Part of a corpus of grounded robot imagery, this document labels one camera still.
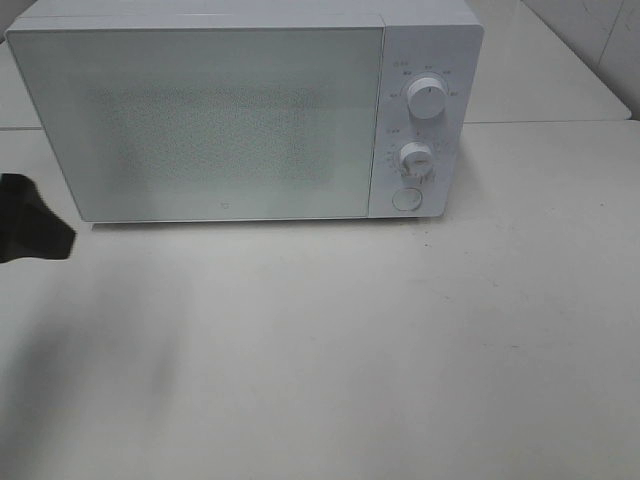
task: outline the round button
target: round button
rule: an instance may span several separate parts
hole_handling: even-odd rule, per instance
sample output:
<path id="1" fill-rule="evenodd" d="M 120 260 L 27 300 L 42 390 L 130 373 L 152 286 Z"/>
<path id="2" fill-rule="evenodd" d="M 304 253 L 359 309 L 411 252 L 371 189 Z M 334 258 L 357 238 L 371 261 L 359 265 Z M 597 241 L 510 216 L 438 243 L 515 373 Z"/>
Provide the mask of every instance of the round button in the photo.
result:
<path id="1" fill-rule="evenodd" d="M 426 120 L 444 110 L 447 87 L 435 76 L 415 80 L 407 89 L 407 104 L 414 117 Z"/>
<path id="2" fill-rule="evenodd" d="M 408 143 L 400 150 L 400 166 L 406 175 L 424 178 L 433 171 L 435 157 L 431 148 L 420 142 Z"/>
<path id="3" fill-rule="evenodd" d="M 422 192 L 415 188 L 398 190 L 393 196 L 393 206 L 401 212 L 410 212 L 422 204 Z"/>

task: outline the white knob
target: white knob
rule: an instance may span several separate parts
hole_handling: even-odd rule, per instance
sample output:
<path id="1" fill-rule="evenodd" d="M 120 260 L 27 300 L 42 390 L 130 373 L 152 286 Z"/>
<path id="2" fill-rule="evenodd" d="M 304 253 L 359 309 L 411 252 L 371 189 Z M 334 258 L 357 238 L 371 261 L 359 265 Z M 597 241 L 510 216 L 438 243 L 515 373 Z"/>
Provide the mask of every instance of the white knob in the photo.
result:
<path id="1" fill-rule="evenodd" d="M 400 150 L 400 166 L 406 175 L 424 178 L 433 171 L 435 157 L 428 145 L 408 143 Z"/>
<path id="2" fill-rule="evenodd" d="M 407 89 L 407 103 L 414 117 L 426 120 L 444 110 L 447 87 L 437 77 L 419 78 Z"/>

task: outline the microwave top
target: microwave top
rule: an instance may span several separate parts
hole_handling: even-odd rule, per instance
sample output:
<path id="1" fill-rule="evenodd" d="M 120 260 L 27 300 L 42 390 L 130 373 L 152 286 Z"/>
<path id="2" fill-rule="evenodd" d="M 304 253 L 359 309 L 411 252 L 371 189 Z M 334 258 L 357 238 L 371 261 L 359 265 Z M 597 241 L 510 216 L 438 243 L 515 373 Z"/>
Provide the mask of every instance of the microwave top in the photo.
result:
<path id="1" fill-rule="evenodd" d="M 145 16 L 154 17 L 154 22 L 166 16 L 188 16 L 192 21 L 197 20 L 196 16 L 250 17 L 252 20 L 251 25 L 247 25 L 246 20 L 234 25 L 233 19 L 229 19 L 230 28 L 261 24 L 316 27 L 325 26 L 327 22 L 328 27 L 350 27 L 354 23 L 358 24 L 355 26 L 381 26 L 378 22 L 361 25 L 368 15 L 381 17 L 378 22 L 382 20 L 384 26 L 478 24 L 464 0 L 39 0 L 19 17 L 12 30 L 37 30 L 41 25 L 47 25 L 50 30 L 76 29 L 74 18 L 86 29 L 117 28 L 113 22 L 105 23 L 104 17 Z M 331 19 L 332 16 L 345 18 Z M 87 23 L 88 17 L 97 21 Z M 311 23 L 305 23 L 314 17 Z M 278 25 L 274 19 L 280 19 Z"/>

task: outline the perforated mesh screen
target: perforated mesh screen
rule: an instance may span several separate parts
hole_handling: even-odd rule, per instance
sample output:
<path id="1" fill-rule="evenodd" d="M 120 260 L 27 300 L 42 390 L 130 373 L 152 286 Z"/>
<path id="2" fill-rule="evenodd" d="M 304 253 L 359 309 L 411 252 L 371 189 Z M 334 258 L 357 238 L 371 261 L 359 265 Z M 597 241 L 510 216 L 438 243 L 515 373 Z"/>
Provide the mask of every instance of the perforated mesh screen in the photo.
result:
<path id="1" fill-rule="evenodd" d="M 87 220 L 366 215 L 379 29 L 12 44 Z"/>

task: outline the white wall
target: white wall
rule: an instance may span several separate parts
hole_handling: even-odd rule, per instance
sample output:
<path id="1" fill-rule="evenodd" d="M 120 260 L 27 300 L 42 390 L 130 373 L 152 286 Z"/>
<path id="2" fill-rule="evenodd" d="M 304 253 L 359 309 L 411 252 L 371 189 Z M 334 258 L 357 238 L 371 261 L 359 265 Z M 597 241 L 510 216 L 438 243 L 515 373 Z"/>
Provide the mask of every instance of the white wall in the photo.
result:
<path id="1" fill-rule="evenodd" d="M 524 0 L 640 118 L 640 0 Z"/>
<path id="2" fill-rule="evenodd" d="M 35 0 L 0 0 L 0 41 L 13 20 L 34 2 Z"/>

